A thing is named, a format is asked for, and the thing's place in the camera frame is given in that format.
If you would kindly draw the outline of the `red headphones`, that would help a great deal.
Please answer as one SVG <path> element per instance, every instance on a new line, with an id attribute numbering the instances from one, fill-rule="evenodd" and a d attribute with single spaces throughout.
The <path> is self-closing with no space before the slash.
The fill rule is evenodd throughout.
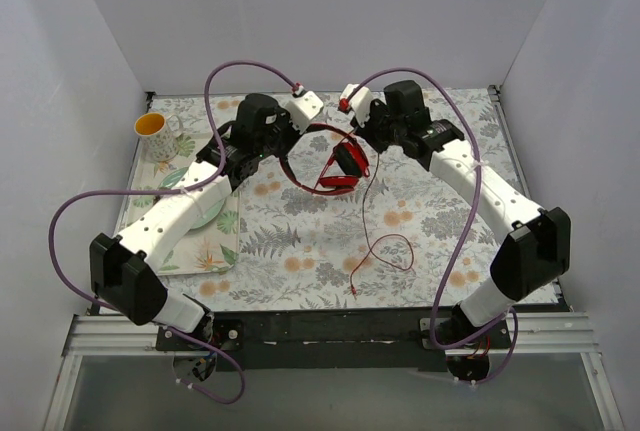
<path id="1" fill-rule="evenodd" d="M 332 125 L 311 124 L 306 133 L 321 131 L 334 132 L 341 136 L 341 140 L 332 148 L 313 188 L 298 181 L 287 156 L 279 158 L 281 170 L 292 184 L 312 195 L 341 196 L 353 192 L 362 178 L 370 176 L 370 164 L 364 149 L 353 136 L 353 132 L 345 132 Z"/>

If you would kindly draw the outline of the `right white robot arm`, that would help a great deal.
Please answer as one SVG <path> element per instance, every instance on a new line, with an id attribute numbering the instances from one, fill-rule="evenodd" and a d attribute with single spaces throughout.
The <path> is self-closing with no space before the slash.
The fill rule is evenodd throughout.
<path id="1" fill-rule="evenodd" d="M 340 106 L 353 111 L 357 136 L 378 153 L 400 147 L 465 200 L 499 245 L 489 278 L 429 328 L 436 348 L 475 348 L 514 304 L 569 269 L 571 220 L 559 207 L 544 209 L 483 164 L 469 132 L 432 119 L 416 82 L 393 83 L 383 94 L 377 99 L 360 85 L 344 89 Z"/>

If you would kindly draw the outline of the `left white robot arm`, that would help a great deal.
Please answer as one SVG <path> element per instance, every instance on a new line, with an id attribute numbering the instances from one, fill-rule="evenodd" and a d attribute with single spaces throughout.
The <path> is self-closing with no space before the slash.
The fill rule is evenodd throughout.
<path id="1" fill-rule="evenodd" d="M 116 236 L 100 234 L 91 242 L 93 292 L 134 324 L 168 326 L 188 349 L 205 349 L 213 337 L 212 312 L 168 289 L 157 273 L 206 211 L 255 174 L 262 160 L 286 156 L 322 109 L 311 91 L 285 104 L 247 95 L 227 126 L 229 135 L 212 138 L 198 152 L 171 194 Z"/>

